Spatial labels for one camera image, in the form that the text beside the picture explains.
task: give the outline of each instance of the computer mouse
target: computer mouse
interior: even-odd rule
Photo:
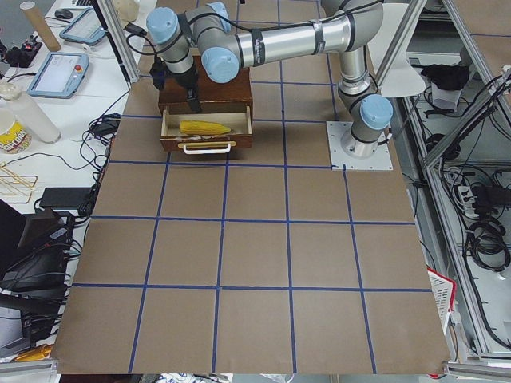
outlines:
[[[56,10],[55,17],[63,18],[63,19],[73,18],[73,12],[71,12],[70,10],[64,10],[64,9]]]

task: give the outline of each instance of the cardboard tube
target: cardboard tube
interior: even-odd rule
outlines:
[[[48,27],[48,24],[46,24],[46,21],[42,17],[39,8],[35,6],[35,2],[22,2],[19,8],[23,11],[26,18],[38,32],[39,36],[41,36],[42,42],[45,43],[48,50],[50,52],[61,50],[60,43],[55,38],[55,35],[51,29]]]

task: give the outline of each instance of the drawer handle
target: drawer handle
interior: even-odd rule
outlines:
[[[226,148],[210,148],[210,149],[194,149],[190,150],[188,149],[188,146],[190,148],[196,148],[196,145],[194,144],[183,144],[183,152],[186,154],[224,154],[229,153],[231,151],[231,143],[227,142]]]

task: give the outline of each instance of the power outlet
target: power outlet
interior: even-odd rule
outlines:
[[[476,199],[473,196],[470,186],[459,185],[457,192],[458,201],[461,204],[461,209],[464,211],[465,216],[467,218],[478,219],[479,214],[476,213],[474,206]]]

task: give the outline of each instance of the mounting plate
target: mounting plate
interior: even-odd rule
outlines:
[[[351,128],[349,121],[327,121],[328,146],[330,147],[330,161],[332,170],[393,170],[387,144],[379,145],[374,154],[364,160],[349,156],[341,148],[341,138],[346,130]],[[385,140],[382,133],[380,141]]]

